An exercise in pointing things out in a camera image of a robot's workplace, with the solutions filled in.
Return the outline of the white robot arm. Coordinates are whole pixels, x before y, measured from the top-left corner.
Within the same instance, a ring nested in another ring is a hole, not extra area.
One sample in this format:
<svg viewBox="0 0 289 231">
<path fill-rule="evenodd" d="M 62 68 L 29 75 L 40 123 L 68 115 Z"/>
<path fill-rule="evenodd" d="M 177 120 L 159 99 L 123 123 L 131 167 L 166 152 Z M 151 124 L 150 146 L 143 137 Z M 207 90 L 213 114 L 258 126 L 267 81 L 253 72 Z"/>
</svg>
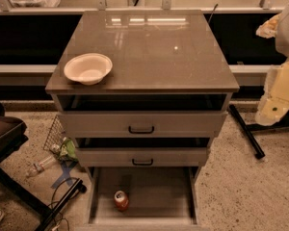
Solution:
<svg viewBox="0 0 289 231">
<path fill-rule="evenodd" d="M 276 51 L 286 57 L 281 66 L 268 70 L 264 94 L 255 115 L 258 124 L 271 126 L 281 121 L 289 111 L 289 3 L 281 13 L 259 26 L 256 34 L 265 39 L 274 38 Z"/>
</svg>

